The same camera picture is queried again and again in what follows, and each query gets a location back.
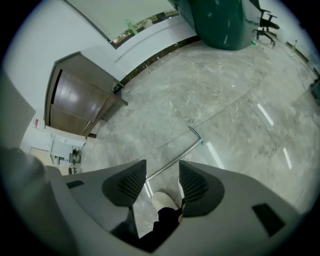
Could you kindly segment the brown wooden vanity cabinet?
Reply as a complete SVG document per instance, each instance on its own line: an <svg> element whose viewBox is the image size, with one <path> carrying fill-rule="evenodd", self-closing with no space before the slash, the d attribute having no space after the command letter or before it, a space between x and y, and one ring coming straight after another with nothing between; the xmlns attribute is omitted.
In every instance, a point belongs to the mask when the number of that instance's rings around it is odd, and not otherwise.
<svg viewBox="0 0 320 256"><path fill-rule="evenodd" d="M92 137L93 128L113 105L128 105L114 93L115 85L124 87L80 51L55 61L45 95L44 124Z"/></svg>

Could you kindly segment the black office chair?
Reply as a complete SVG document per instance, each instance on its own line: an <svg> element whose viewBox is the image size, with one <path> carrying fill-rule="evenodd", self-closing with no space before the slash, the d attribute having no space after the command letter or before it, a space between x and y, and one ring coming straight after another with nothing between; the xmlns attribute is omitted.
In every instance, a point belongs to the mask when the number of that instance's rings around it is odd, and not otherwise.
<svg viewBox="0 0 320 256"><path fill-rule="evenodd" d="M275 40L269 35L269 28L275 29L275 30L279 30L280 26L275 24L274 22L272 22L272 18L277 18L277 16L272 15L271 12L269 10L266 9L262 9L260 6L260 2L259 0L249 0L259 11L260 11L260 18L259 18L259 27L261 28L261 30L256 29L256 39L259 40L260 36L265 36L268 39L270 39L270 45L272 46L272 48L275 47L276 42ZM264 19L263 16L264 14L267 13L269 15L268 19Z"/></svg>

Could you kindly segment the large grey window blind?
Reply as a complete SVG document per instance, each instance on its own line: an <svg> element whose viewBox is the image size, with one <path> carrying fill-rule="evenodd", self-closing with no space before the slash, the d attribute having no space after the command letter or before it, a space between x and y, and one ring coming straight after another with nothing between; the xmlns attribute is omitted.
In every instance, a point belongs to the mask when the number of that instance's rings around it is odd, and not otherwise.
<svg viewBox="0 0 320 256"><path fill-rule="evenodd" d="M109 41L128 31L130 22L136 29L147 19L158 23L179 13L169 0L64 0L85 17Z"/></svg>

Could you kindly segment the white wheeled cart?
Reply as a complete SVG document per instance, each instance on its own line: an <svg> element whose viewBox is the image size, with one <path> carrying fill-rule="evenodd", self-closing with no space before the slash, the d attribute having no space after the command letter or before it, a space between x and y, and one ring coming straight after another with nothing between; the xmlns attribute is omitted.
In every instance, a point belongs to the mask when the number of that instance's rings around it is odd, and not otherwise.
<svg viewBox="0 0 320 256"><path fill-rule="evenodd" d="M76 165L81 162L82 147L62 143L53 139L49 149L53 166L59 169L63 176L76 173Z"/></svg>

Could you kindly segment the green plastic bottle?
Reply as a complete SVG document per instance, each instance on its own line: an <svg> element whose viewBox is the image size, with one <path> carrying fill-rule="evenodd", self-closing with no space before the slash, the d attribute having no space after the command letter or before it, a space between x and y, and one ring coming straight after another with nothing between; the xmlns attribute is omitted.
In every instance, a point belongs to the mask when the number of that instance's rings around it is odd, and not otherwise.
<svg viewBox="0 0 320 256"><path fill-rule="evenodd" d="M136 27L130 22L129 19L126 19L126 20L125 20L125 23L126 23L127 27L132 31L132 33L133 33L134 35L137 35L137 34L138 34L138 31L137 31Z"/></svg>

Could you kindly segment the green bathtub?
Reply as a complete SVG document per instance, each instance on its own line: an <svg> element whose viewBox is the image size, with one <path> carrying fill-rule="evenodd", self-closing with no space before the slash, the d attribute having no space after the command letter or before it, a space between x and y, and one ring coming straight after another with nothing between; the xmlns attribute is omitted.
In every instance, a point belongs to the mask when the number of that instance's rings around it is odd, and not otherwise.
<svg viewBox="0 0 320 256"><path fill-rule="evenodd" d="M237 51L252 44L261 12L252 0L168 0L209 47Z"/></svg>

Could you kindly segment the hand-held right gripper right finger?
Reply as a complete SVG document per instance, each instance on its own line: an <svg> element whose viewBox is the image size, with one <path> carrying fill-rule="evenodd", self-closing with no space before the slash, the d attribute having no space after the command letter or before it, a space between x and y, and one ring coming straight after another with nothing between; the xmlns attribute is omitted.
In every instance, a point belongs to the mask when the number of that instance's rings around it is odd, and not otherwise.
<svg viewBox="0 0 320 256"><path fill-rule="evenodd" d="M184 160L179 162L179 182L184 193L183 216L186 218L206 216L225 195L220 179Z"/></svg>

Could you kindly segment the person's left white shoe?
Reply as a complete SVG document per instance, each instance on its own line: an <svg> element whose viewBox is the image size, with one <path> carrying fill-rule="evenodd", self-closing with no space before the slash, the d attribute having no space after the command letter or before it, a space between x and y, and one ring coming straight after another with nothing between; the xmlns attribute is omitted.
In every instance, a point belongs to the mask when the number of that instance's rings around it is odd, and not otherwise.
<svg viewBox="0 0 320 256"><path fill-rule="evenodd" d="M157 212L164 208L170 208L173 210L178 209L173 199L168 194L162 191L155 192L151 197L151 202Z"/></svg>

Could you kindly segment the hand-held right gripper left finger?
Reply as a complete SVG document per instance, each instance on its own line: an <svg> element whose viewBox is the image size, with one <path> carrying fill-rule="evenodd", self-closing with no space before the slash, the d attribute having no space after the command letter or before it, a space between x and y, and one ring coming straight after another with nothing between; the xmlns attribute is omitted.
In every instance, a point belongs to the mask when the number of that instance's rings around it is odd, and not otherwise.
<svg viewBox="0 0 320 256"><path fill-rule="evenodd" d="M146 183L146 174L147 161L143 159L131 162L127 167L121 166L120 171L102 183L103 195L116 207L124 207L127 210L126 218L111 230L111 233L121 240L139 238L133 205Z"/></svg>

